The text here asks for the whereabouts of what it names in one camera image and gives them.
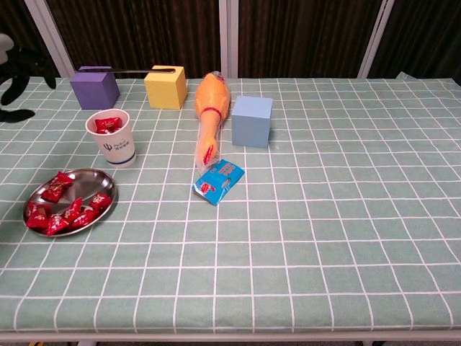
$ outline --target metal plate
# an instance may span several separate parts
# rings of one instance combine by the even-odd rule
[[[81,227],[79,229],[64,230],[60,232],[59,234],[55,234],[54,236],[47,236],[46,229],[30,229],[29,227],[26,226],[29,230],[31,230],[32,232],[36,233],[39,236],[46,236],[48,238],[53,238],[53,237],[58,237],[58,236],[69,236],[71,234],[82,232],[84,229],[87,229],[93,223],[95,223],[100,218],[102,218],[104,215],[106,215],[107,212],[114,205],[114,202],[117,198],[117,188],[115,186],[114,181],[108,174],[104,173],[103,171],[99,171],[97,169],[90,169],[90,168],[75,169],[73,171],[66,172],[66,174],[72,179],[74,179],[73,185],[64,191],[61,198],[59,199],[59,202],[50,203],[50,202],[47,202],[46,200],[43,200],[40,197],[42,195],[42,192],[47,189],[51,180],[46,182],[42,186],[40,186],[38,189],[36,189],[36,191],[34,191],[31,194],[29,199],[24,204],[24,208],[22,211],[22,219],[24,221],[24,224],[27,221],[26,211],[27,211],[28,202],[50,205],[51,212],[53,214],[62,213],[76,198],[79,198],[79,197],[83,199],[83,205],[88,205],[91,198],[94,195],[96,195],[96,193],[98,192],[103,192],[106,195],[109,195],[112,198],[112,202],[110,203],[109,207],[106,210],[104,210],[104,212],[101,215],[99,215],[96,219],[94,219],[94,221],[91,222],[90,224],[84,227]]]

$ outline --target black plush toy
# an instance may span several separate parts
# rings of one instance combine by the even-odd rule
[[[37,52],[23,47],[17,47],[13,40],[0,33],[0,85],[12,79],[11,86],[1,96],[1,104],[9,105],[26,89],[30,80],[31,67],[36,67],[42,74],[46,84],[56,88],[56,80],[47,72],[45,59]],[[16,123],[35,115],[31,110],[1,110],[0,122]]]

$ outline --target blue snack packet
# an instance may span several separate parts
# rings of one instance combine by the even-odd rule
[[[239,166],[220,160],[192,185],[192,190],[211,204],[218,205],[244,173]]]

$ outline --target dark curtain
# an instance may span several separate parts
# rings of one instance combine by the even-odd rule
[[[396,0],[369,73],[461,81],[461,1]]]
[[[47,3],[76,68],[177,65],[188,78],[220,69],[218,0]]]
[[[240,0],[241,77],[357,77],[381,0]]]
[[[0,1],[0,32],[11,37],[16,45],[40,53],[48,61],[49,72],[54,76],[59,76],[24,0]],[[30,71],[33,76],[41,75],[33,67]]]

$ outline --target red wrapped candy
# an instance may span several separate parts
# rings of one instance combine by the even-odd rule
[[[26,218],[28,219],[32,215],[32,213],[37,211],[38,208],[44,208],[46,214],[51,213],[51,207],[49,205],[28,202],[27,207],[26,207]]]
[[[119,117],[107,117],[105,119],[96,119],[94,121],[96,124],[96,132],[108,130],[109,133],[114,133],[119,130],[122,126],[122,119]]]
[[[92,207],[94,210],[105,210],[109,207],[111,202],[112,202],[111,197],[109,197],[105,193],[98,192],[91,199],[89,206]]]
[[[65,229],[67,226],[69,226],[69,222],[64,220],[60,214],[53,214],[48,221],[48,231],[46,235],[52,236]]]
[[[78,218],[72,223],[73,229],[79,229],[91,223],[98,216],[98,212],[93,209],[86,209]]]
[[[26,226],[30,229],[46,229],[48,227],[48,217],[46,209],[43,207],[37,208],[27,219]]]
[[[43,191],[42,199],[47,200],[51,203],[57,203],[59,198],[64,192],[64,189],[73,184],[73,179],[70,178],[67,174],[58,172],[57,175],[51,179],[48,189]]]
[[[74,221],[77,217],[80,216],[81,201],[81,197],[79,197],[71,203],[69,208],[67,208],[62,214],[64,220],[66,220],[69,223],[72,223],[72,221]]]
[[[73,179],[67,174],[58,172],[57,175],[51,180],[50,186],[62,185],[62,187],[69,187],[73,184]]]
[[[41,198],[51,203],[57,203],[62,194],[62,185],[50,185],[48,189],[42,192]]]

